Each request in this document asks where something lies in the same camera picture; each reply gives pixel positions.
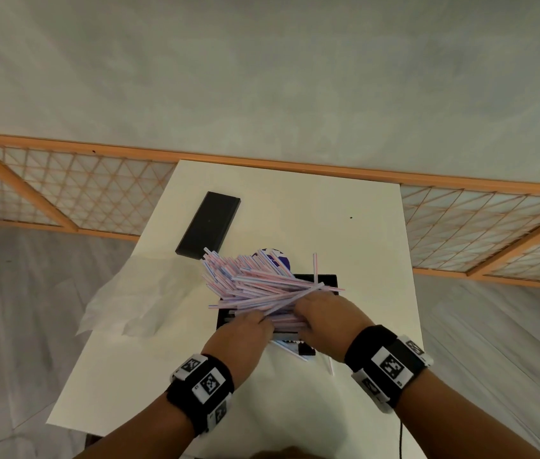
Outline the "person's right hand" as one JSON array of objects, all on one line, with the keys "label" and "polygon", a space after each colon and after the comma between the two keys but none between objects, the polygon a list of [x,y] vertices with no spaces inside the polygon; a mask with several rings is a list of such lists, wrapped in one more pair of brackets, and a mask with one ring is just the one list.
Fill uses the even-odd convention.
[{"label": "person's right hand", "polygon": [[355,338],[364,329],[374,326],[374,322],[354,303],[342,296],[322,291],[311,294],[330,294],[330,330],[299,332],[299,338],[316,351],[343,363]]}]

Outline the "person's left hand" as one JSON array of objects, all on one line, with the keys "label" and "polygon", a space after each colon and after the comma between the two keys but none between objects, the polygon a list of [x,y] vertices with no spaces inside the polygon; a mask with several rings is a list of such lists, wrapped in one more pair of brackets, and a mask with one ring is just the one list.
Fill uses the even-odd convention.
[{"label": "person's left hand", "polygon": [[251,376],[272,337],[249,331],[244,324],[244,314],[241,314],[216,330],[201,354],[213,356],[223,363],[237,389]]}]

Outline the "bundle of striped drinking straws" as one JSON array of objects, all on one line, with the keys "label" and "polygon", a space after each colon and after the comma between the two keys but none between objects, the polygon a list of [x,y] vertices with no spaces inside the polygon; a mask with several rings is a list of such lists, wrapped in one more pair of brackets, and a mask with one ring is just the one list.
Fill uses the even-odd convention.
[{"label": "bundle of striped drinking straws", "polygon": [[285,277],[264,268],[250,255],[221,256],[206,251],[201,259],[206,286],[219,298],[211,309],[235,311],[235,317],[253,310],[260,310],[279,328],[301,328],[303,321],[294,314],[295,302],[314,291],[332,292],[343,289],[326,286],[318,280],[317,255],[313,254],[313,281]]}]

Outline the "person's right forearm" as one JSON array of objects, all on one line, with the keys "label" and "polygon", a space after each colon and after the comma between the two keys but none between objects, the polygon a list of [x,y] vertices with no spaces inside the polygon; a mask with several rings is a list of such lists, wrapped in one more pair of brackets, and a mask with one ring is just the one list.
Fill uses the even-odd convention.
[{"label": "person's right forearm", "polygon": [[540,459],[540,450],[426,369],[395,408],[428,459]]}]

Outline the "person's left forearm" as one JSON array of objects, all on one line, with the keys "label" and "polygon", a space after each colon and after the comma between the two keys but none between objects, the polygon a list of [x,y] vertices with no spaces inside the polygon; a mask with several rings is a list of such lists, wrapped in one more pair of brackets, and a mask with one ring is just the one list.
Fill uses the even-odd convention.
[{"label": "person's left forearm", "polygon": [[207,426],[194,396],[170,389],[73,459],[179,459]]}]

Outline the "black open box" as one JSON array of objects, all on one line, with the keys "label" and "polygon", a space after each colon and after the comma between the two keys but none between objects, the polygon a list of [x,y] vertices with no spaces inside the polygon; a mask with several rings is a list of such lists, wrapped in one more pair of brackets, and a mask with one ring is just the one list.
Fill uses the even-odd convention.
[{"label": "black open box", "polygon": [[[313,274],[295,274],[295,277],[301,280],[312,282]],[[318,280],[323,282],[326,286],[338,288],[337,276],[334,274],[320,274]],[[229,323],[235,317],[235,311],[229,309],[219,309],[216,319],[215,328],[219,329],[221,326]],[[306,344],[299,338],[299,328],[295,326],[287,326],[279,328],[279,324],[274,324],[274,333],[272,342],[289,351],[291,354],[296,355],[298,358],[309,361],[316,356],[316,350],[310,345]]]}]

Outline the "blue and white round packet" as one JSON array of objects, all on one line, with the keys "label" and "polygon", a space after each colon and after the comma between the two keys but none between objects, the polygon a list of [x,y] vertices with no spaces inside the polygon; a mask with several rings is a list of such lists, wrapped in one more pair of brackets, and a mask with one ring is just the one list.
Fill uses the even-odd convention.
[{"label": "blue and white round packet", "polygon": [[280,250],[274,248],[263,248],[252,254],[252,258],[260,263],[264,268],[272,270],[273,273],[285,277],[294,277],[291,272],[289,259]]}]

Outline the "black left wristband with markers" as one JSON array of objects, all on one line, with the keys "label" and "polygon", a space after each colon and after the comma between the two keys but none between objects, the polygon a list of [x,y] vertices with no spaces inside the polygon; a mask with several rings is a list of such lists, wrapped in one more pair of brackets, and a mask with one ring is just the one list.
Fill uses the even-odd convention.
[{"label": "black left wristband with markers", "polygon": [[167,401],[190,420],[196,437],[213,431],[230,408],[235,391],[227,366],[208,354],[193,354],[171,375]]}]

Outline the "black wristband with markers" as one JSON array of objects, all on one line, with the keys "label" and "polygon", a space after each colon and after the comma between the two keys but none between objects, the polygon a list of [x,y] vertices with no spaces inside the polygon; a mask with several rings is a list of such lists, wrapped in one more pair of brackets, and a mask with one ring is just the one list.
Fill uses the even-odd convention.
[{"label": "black wristband with markers", "polygon": [[434,360],[410,337],[373,325],[356,336],[344,363],[377,408],[392,414],[404,389]]},{"label": "black wristband with markers", "polygon": [[213,431],[230,408],[235,391],[227,366],[208,354],[193,354],[171,375],[167,401],[190,420],[196,437]]}]

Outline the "black right wristband with markers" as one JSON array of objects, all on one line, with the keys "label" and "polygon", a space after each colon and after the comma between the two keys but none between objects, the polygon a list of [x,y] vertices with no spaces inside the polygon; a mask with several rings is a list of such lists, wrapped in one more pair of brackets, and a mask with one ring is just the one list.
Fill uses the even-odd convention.
[{"label": "black right wristband with markers", "polygon": [[392,414],[404,389],[434,360],[410,337],[373,325],[356,336],[344,363],[377,408]]}]

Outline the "black rectangular box lid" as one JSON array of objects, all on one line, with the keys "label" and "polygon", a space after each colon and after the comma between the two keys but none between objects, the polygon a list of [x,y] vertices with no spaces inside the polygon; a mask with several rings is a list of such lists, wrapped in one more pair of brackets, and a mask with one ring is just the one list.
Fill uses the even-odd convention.
[{"label": "black rectangular box lid", "polygon": [[207,192],[175,249],[175,254],[199,260],[207,250],[218,252],[240,203],[240,198]]}]

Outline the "clear plastic bag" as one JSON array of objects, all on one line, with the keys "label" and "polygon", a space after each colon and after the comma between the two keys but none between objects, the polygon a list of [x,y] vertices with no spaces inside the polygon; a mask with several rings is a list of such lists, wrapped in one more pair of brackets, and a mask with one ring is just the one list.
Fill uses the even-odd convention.
[{"label": "clear plastic bag", "polygon": [[152,337],[181,312],[204,310],[214,302],[200,261],[133,255],[88,302],[77,335]]}]

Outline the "wooden lattice screen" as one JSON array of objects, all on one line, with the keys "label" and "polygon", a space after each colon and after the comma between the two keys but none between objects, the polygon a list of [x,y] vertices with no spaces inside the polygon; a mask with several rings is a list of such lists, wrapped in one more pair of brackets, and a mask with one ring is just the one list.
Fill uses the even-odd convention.
[{"label": "wooden lattice screen", "polygon": [[0,225],[136,241],[181,161],[400,187],[414,273],[540,288],[540,183],[0,135]]}]

